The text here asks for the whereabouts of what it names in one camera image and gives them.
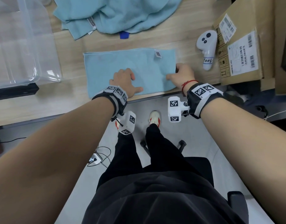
folded towel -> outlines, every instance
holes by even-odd
[[[156,50],[152,48],[84,53],[89,97],[94,97],[97,92],[107,87],[115,72],[126,68],[130,68],[135,74],[133,86],[144,88],[139,94],[175,88],[171,81],[166,80],[166,74],[175,73],[175,50],[157,52],[161,57],[158,57]]]
[[[86,20],[94,18],[97,30],[114,34],[120,31],[137,33],[166,20],[181,0],[55,0],[54,15],[66,23],[78,39],[92,31]]]

wooden desk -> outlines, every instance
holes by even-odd
[[[36,95],[0,101],[0,126],[69,112],[89,101],[84,68],[84,52],[101,52],[140,47],[176,49],[177,61],[189,63],[197,80],[218,84],[220,74],[215,61],[212,70],[203,70],[203,54],[196,48],[198,37],[212,28],[212,23],[231,4],[231,0],[183,0],[176,12],[150,30],[130,34],[121,40],[118,34],[91,35],[74,41],[69,31],[62,31],[61,22],[52,15],[56,5],[47,7],[55,36],[59,62],[63,73],[61,83],[41,85]],[[177,89],[134,96],[130,100],[154,97]]]

cardboard box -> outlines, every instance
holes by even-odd
[[[274,88],[274,0],[236,0],[213,26],[221,83],[267,79],[261,90]]]
[[[275,90],[278,95],[286,95],[286,71],[282,68],[286,42],[286,0],[275,3]]]

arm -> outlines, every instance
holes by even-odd
[[[129,97],[130,69],[111,85]],[[99,97],[55,119],[0,158],[0,223],[54,223],[103,136],[114,106]]]
[[[167,79],[181,88],[194,79],[188,65]],[[187,92],[194,84],[190,83]],[[217,98],[201,118],[227,160],[262,206],[279,223],[286,223],[286,132],[230,102]]]

gray floor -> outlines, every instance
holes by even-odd
[[[140,146],[140,141],[144,138],[150,112],[158,110],[162,116],[160,130],[164,137],[168,138],[175,145],[177,145],[180,140],[184,140],[187,143],[187,146],[183,150],[184,156],[201,156],[209,159],[212,165],[215,188],[223,197],[227,198],[227,192],[229,191],[241,191],[249,198],[249,208],[252,209],[252,212],[250,212],[250,219],[253,220],[250,221],[250,223],[258,223],[258,220],[260,220],[260,223],[272,223],[262,209],[258,207],[256,202],[252,200],[250,192],[209,135],[201,119],[197,120],[193,117],[186,117],[180,123],[170,123],[168,121],[167,99],[168,97],[163,97],[142,101],[129,104],[126,108],[127,110],[133,111],[137,116],[136,128],[133,135],[142,166],[149,165],[150,158]],[[48,122],[49,121],[43,121],[9,129],[2,129],[0,130],[0,139],[1,141],[8,141],[19,137],[29,136]],[[99,144],[100,146],[106,146],[111,149],[112,154],[109,157],[110,159],[112,159],[114,155],[117,134],[118,131],[115,128],[114,123],[110,122]],[[13,148],[19,141],[21,140],[5,143],[5,151]],[[109,151],[103,148],[100,149],[100,152],[106,155],[109,154]],[[108,166],[108,160],[105,160],[104,164]],[[56,224],[81,223],[84,212],[95,194],[99,177],[105,170],[106,168],[102,165],[86,167],[84,169],[59,215]]]

